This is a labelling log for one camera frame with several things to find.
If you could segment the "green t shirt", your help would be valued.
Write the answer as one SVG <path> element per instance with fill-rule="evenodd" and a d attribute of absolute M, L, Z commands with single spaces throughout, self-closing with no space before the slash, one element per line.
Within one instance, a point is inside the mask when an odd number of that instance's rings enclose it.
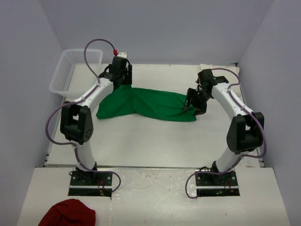
<path fill-rule="evenodd" d="M 174 122 L 193 122 L 195 108 L 183 111 L 186 96 L 153 89 L 133 88 L 122 85 L 99 104 L 96 117 L 99 120 L 138 114 L 140 116 Z"/>

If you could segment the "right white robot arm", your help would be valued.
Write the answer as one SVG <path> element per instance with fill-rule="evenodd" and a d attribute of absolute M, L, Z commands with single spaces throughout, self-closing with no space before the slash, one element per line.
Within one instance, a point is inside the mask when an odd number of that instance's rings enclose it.
<path fill-rule="evenodd" d="M 231 120 L 226 136 L 227 147 L 221 157 L 214 161 L 210 170 L 210 180 L 215 185 L 222 184 L 226 173 L 231 172 L 244 157 L 258 147 L 266 144 L 263 134 L 264 116 L 246 106 L 232 91 L 233 84 L 224 76 L 214 76 L 212 69 L 198 73 L 197 88 L 187 90 L 183 111 L 192 106 L 194 115 L 203 115 L 207 111 L 207 102 L 215 99 Z"/>

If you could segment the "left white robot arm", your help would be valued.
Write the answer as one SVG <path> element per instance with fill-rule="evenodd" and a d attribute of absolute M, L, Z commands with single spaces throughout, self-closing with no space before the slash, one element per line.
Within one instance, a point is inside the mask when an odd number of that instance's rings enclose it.
<path fill-rule="evenodd" d="M 87 185 L 98 179 L 89 141 L 94 131 L 92 112 L 121 85 L 132 84 L 132 65 L 127 54 L 118 53 L 98 78 L 96 85 L 75 100 L 76 104 L 68 102 L 61 112 L 60 132 L 72 142 L 77 160 L 75 176 Z"/>

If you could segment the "folded white t shirt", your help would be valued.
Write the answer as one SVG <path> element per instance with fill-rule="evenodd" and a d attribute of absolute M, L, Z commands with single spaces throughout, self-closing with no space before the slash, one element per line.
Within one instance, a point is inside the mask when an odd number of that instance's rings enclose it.
<path fill-rule="evenodd" d="M 221 65 L 206 65 L 206 64 L 200 64 L 197 66 L 197 73 L 204 69 L 214 69 L 214 68 L 224 68 L 232 71 L 236 75 L 239 74 L 239 67 L 236 67 L 235 65 L 230 65 L 230 66 L 221 66 Z M 214 76 L 224 76 L 228 81 L 229 84 L 235 84 L 238 83 L 237 77 L 228 71 L 225 70 L 213 70 Z M 242 93 L 240 89 L 240 85 L 236 85 L 231 87 L 232 91 L 242 100 Z"/>

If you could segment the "white plastic basket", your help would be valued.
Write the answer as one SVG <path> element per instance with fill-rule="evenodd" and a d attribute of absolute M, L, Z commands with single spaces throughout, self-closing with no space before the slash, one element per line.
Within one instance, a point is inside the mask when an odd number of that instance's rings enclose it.
<path fill-rule="evenodd" d="M 91 71 L 100 73 L 102 57 L 103 52 L 97 49 L 65 50 L 57 63 L 49 91 L 66 98 L 82 96 L 95 85 L 97 78 Z"/>

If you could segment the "red t shirt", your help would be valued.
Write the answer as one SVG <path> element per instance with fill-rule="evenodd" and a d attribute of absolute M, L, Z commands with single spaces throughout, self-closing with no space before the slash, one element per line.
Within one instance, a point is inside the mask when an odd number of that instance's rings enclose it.
<path fill-rule="evenodd" d="M 68 199 L 53 205 L 39 226 L 95 226 L 96 213 L 78 199 Z"/>

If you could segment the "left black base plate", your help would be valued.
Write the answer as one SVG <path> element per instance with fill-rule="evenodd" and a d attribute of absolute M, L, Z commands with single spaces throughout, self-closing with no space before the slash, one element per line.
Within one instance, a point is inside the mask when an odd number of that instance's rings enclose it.
<path fill-rule="evenodd" d="M 69 172 L 71 176 L 68 196 L 112 196 L 112 174 L 93 173 L 75 169 Z"/>

